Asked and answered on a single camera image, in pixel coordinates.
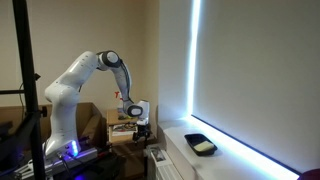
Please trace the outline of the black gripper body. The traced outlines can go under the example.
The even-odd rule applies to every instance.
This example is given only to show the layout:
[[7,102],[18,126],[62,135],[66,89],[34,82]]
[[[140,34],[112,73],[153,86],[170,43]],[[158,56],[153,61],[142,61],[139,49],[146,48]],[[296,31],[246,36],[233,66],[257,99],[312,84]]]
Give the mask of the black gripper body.
[[150,129],[148,125],[138,125],[137,132],[133,133],[133,136],[137,136],[137,138],[145,137],[146,134],[150,134]]

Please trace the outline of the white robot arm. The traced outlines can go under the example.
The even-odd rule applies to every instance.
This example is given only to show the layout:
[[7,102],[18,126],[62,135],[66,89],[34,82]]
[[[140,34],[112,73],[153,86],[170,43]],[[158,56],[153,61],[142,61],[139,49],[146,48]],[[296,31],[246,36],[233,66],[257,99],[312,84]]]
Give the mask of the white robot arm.
[[138,126],[149,122],[149,103],[135,104],[130,98],[131,76],[126,64],[114,51],[82,53],[71,66],[45,89],[46,99],[52,103],[51,135],[45,147],[45,156],[69,152],[77,156],[81,151],[76,130],[76,109],[80,87],[96,70],[111,70],[122,95],[123,111],[137,117]]

